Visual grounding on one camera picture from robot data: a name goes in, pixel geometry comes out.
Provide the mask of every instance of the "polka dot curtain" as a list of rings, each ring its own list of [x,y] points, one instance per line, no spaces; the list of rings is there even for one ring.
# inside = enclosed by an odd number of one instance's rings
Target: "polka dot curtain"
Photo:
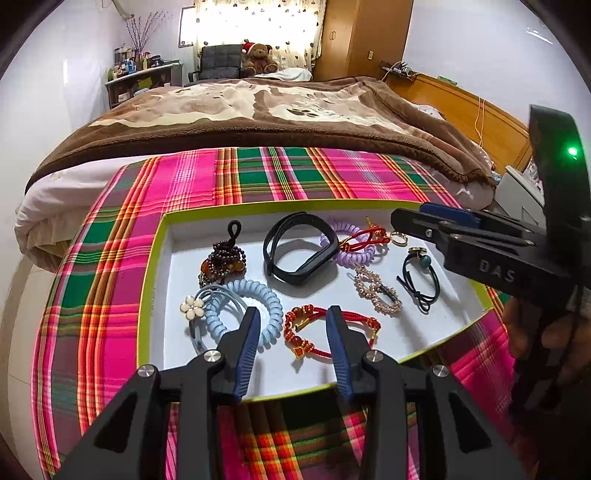
[[[262,43],[279,68],[312,71],[320,55],[326,0],[195,0],[196,53],[206,45]]]

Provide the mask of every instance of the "white flower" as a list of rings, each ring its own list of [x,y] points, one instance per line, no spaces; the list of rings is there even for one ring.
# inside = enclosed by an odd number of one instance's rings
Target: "white flower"
[[[185,314],[187,320],[193,320],[195,317],[203,318],[203,300],[196,299],[189,295],[181,304],[181,312]]]

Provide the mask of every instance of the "black chair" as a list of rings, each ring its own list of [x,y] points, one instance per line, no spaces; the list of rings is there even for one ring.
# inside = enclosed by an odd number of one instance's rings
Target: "black chair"
[[[241,78],[242,45],[211,45],[201,49],[201,67],[189,73],[189,84],[199,80]]]

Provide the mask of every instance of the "wooden headboard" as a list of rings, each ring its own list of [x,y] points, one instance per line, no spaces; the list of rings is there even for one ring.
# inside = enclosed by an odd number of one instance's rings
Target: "wooden headboard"
[[[480,141],[474,123],[480,111],[480,130],[482,101],[476,95],[422,73],[414,82],[389,74],[386,83],[394,92],[412,103],[435,107],[464,135],[475,142]],[[527,127],[489,102],[485,105],[482,140],[482,147],[495,163],[498,173],[503,175],[507,165],[519,171],[525,170],[531,158]]]

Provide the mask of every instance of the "brown fleece blanket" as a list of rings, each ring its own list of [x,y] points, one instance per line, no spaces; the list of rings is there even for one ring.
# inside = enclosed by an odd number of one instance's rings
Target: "brown fleece blanket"
[[[479,147],[379,80],[250,78],[153,89],[119,105],[66,138],[41,163],[27,190],[50,173],[93,160],[266,146],[403,155],[459,183],[496,185]]]

